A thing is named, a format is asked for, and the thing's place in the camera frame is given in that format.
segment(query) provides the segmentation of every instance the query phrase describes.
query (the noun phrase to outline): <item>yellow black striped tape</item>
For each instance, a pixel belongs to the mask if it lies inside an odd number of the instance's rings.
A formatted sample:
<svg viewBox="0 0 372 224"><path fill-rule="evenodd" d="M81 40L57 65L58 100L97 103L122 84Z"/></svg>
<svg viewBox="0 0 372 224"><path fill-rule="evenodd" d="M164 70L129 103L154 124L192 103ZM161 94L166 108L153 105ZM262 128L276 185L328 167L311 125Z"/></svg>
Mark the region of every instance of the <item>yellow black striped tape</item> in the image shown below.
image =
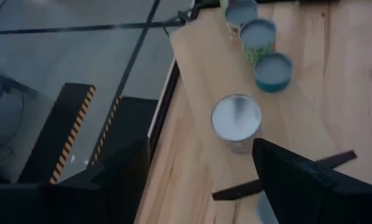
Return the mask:
<svg viewBox="0 0 372 224"><path fill-rule="evenodd" d="M75 119L74 126L70 131L70 135L68 135L67 141L63 146L62 154L59 156L58 162L56 164L56 168L53 171L52 177L50 178L49 182L51 184L57 183L57 180L63 171L64 165L66 164L67 157L70 154L70 151L74 145L75 138L77 137L77 134L80 131L82 121L86 115L86 112L88 111L89 105L91 104L91 100L92 100L93 94L95 93L95 90L96 88L91 86L88 93L86 94L86 97L81 106L81 109L78 112L78 116Z"/></svg>
<svg viewBox="0 0 372 224"><path fill-rule="evenodd" d="M106 122L106 126L105 128L103 129L103 134L101 135L100 137L100 140L99 140L99 145L98 145L98 148L94 151L95 154L93 155L93 160L92 160L92 163L91 165L93 166L95 164L95 162L99 159L99 155L100 155L100 152L101 152L101 149L103 148L104 144L105 144L105 140L106 140L106 136L107 136L107 132L109 131L109 128L110 128L110 125L111 125L111 122L113 121L114 119L114 115L115 115L115 112L117 110L117 106L119 105L119 102L121 101L121 97L117 97L116 98L116 101L114 102L114 105L111 109L111 112L110 112L110 116L109 118L107 119L107 122Z"/></svg>

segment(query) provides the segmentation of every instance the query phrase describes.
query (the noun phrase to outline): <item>blue lid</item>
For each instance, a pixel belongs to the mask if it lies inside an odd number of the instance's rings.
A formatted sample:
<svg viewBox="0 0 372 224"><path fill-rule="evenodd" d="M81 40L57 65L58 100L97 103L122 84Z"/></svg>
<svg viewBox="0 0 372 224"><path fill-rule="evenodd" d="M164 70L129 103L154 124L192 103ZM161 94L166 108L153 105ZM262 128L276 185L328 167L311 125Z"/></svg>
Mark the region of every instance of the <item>blue lid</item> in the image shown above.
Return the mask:
<svg viewBox="0 0 372 224"><path fill-rule="evenodd" d="M292 61L288 56L270 53L255 64L256 85L266 92L281 91L289 84L292 69Z"/></svg>

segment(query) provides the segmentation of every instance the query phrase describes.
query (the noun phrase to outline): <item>can rim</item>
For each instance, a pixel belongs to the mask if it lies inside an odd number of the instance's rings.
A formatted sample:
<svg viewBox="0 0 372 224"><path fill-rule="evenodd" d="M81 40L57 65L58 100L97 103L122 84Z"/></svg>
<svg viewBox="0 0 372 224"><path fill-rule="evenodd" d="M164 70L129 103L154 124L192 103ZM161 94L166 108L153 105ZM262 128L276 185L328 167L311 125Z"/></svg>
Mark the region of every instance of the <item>can rim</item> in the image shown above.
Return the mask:
<svg viewBox="0 0 372 224"><path fill-rule="evenodd" d="M246 99L250 100L252 103L254 103L255 106L256 106L257 109L258 109L258 115L259 115L259 124L258 124L257 128L254 130L254 132L251 133L248 137L245 137L245 138L243 138L243 139L239 139L239 140L227 139L227 138L221 136L221 135L218 133L218 131L215 129L215 127L214 127L214 125L213 125L213 120L212 120L212 116L213 116L215 110L218 108L218 105L219 105L221 102L223 102L225 99L230 98L230 97L234 97L234 96L238 96L238 97L246 98ZM254 135L254 134L256 133L256 131L259 129L259 127L261 127L261 125L262 125L262 112L261 112L261 107L258 105L257 102L255 102L255 100L254 100L252 97L250 97L250 96L248 96L248 95L245 95L245 94L242 94L242 93L236 93L236 94L232 94L232 95L226 95L226 96L224 96L223 98L221 98L221 99L220 99L220 100L215 104L214 109L211 111L211 127L212 127L212 129L214 130L214 132L216 133L216 135L219 136L220 138L222 138L222 139L225 140L225 141L229 141L229 142L240 142L240 141L247 140L247 139L249 139L252 135Z"/></svg>
<svg viewBox="0 0 372 224"><path fill-rule="evenodd" d="M283 58L284 61L290 67L290 73L287 74L287 78L283 81L283 82L289 82L290 79L291 79L291 77L292 77L292 71L294 69L294 64L292 63L292 60L291 60L291 58L288 55L282 54L280 52L271 52L271 53L268 53L267 55L259 58L256 61L255 65L254 65L254 74L256 74L256 69L259 66L260 62L262 62L265 59L267 60L269 57L275 57L275 56L278 56L280 58ZM256 75L255 75L255 81L258 82L258 83L262 83L263 85L277 85L277 84L283 83L283 82L279 82L279 83L266 83L266 82L262 82L260 79L257 78Z"/></svg>
<svg viewBox="0 0 372 224"><path fill-rule="evenodd" d="M228 7L226 7L226 9L225 9L225 18L226 18L226 21L227 22L230 22L230 23L234 23L232 21L228 21L228 13L229 13L229 11L232 10L232 9L234 9L235 7L246 7L246 6L253 6L254 7L254 10L255 10L255 14L258 16L258 4L256 3L256 1L254 1L254 0L252 0L252 1L241 1L241 2L235 2L235 3L230 4L230 5L228 4Z"/></svg>
<svg viewBox="0 0 372 224"><path fill-rule="evenodd" d="M273 43L273 42L276 40L276 35L277 35L277 26L276 26L276 24L275 24L273 21L269 20L269 19L264 19L264 18L260 18L260 17L259 17L259 18L257 18L257 19L254 19L254 20L252 20L252 21L247 22L247 23L244 24L244 25L242 26L242 28L240 29L240 40L242 41L242 43L243 43L244 45L246 45L247 47L252 48L252 49L260 49L260 48L262 48L262 47L266 47L266 45L263 45L263 46L257 46L257 47L250 46L250 45L248 45L248 44L243 40L243 38L242 38L242 36L243 36L243 32L244 32L247 28L249 28L249 27L251 27L251 26L253 26L253 25L255 25L255 24L266 24L268 27L270 27L270 28L274 31L274 36L271 37L271 41L270 41L270 43Z"/></svg>

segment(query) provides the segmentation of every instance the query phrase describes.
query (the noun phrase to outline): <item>green can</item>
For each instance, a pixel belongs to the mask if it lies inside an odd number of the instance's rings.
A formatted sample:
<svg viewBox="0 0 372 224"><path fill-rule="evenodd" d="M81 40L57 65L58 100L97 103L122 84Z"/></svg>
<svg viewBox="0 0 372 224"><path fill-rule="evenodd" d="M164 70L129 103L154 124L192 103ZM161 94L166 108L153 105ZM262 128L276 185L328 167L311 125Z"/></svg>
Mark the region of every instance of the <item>green can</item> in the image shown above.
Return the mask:
<svg viewBox="0 0 372 224"><path fill-rule="evenodd" d="M255 0L219 0L219 3L220 3L220 6L221 6L223 12L225 12L227 10L228 6L230 6L234 3L249 2L249 1L256 2Z"/></svg>
<svg viewBox="0 0 372 224"><path fill-rule="evenodd" d="M273 21L255 19L240 31L245 60L255 64L260 58L274 51L277 28Z"/></svg>

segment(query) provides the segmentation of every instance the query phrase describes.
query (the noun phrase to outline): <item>wooden table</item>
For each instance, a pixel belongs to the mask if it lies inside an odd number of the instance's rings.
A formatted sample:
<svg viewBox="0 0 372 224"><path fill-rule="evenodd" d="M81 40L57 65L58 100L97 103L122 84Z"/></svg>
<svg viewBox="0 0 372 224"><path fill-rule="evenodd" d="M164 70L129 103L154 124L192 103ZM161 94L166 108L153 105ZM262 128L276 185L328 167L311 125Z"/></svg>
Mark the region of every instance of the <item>wooden table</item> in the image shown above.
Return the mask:
<svg viewBox="0 0 372 224"><path fill-rule="evenodd" d="M225 95L253 97L263 138L315 160L354 149L338 171L372 184L372 0L259 7L277 24L276 50L294 61L283 92L259 91L220 9L172 34L181 78L159 139L136 223L259 223L257 195L214 202L211 193L256 179L251 155L232 154L210 126Z"/></svg>

